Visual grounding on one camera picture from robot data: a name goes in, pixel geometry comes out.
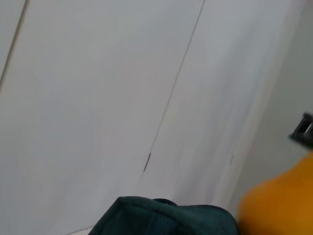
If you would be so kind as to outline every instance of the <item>white door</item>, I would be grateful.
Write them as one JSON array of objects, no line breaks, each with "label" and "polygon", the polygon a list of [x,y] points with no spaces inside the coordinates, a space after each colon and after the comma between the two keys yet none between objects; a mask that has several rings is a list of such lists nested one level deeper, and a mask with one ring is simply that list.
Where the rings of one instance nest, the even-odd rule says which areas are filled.
[{"label": "white door", "polygon": [[0,1],[0,76],[2,76],[24,4],[25,0]]},{"label": "white door", "polygon": [[204,3],[138,195],[224,206],[232,175],[224,176],[298,8],[291,0]]},{"label": "white door", "polygon": [[202,0],[32,0],[0,93],[0,234],[134,195]]}]

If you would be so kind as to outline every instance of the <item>white wall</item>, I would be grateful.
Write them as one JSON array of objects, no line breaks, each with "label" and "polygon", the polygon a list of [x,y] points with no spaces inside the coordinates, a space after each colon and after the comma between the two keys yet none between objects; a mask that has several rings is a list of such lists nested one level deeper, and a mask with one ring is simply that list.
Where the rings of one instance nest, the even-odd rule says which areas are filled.
[{"label": "white wall", "polygon": [[308,1],[229,204],[233,214],[251,187],[293,167],[306,153],[288,135],[305,111],[313,112],[312,24],[313,2]]},{"label": "white wall", "polygon": [[0,234],[134,195],[202,0],[31,0],[0,93]]},{"label": "white wall", "polygon": [[291,3],[205,2],[138,195],[220,205],[223,174],[277,59]]},{"label": "white wall", "polygon": [[0,1],[0,76],[6,63],[24,3],[25,0]]}]

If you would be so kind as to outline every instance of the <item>dark green fabric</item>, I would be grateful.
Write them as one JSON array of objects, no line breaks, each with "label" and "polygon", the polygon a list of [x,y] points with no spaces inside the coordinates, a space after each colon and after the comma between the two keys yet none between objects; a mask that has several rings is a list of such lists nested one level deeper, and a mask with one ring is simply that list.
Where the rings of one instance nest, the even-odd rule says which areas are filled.
[{"label": "dark green fabric", "polygon": [[214,206],[176,206],[120,197],[89,235],[238,235],[234,217]]}]

